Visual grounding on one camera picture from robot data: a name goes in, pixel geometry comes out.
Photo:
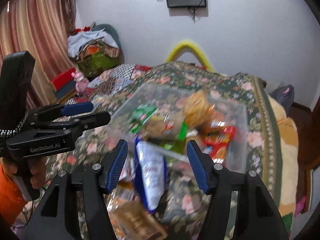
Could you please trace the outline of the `person's hand on gripper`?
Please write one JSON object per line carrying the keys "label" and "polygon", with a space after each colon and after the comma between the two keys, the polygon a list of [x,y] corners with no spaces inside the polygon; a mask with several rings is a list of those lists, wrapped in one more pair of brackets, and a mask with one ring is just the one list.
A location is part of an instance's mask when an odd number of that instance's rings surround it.
{"label": "person's hand on gripper", "polygon": [[[29,170],[33,175],[30,179],[32,187],[34,189],[40,189],[46,182],[46,160],[47,157],[33,158],[28,160]],[[15,179],[17,173],[17,165],[9,158],[2,157],[1,165],[4,173],[12,180]]]}

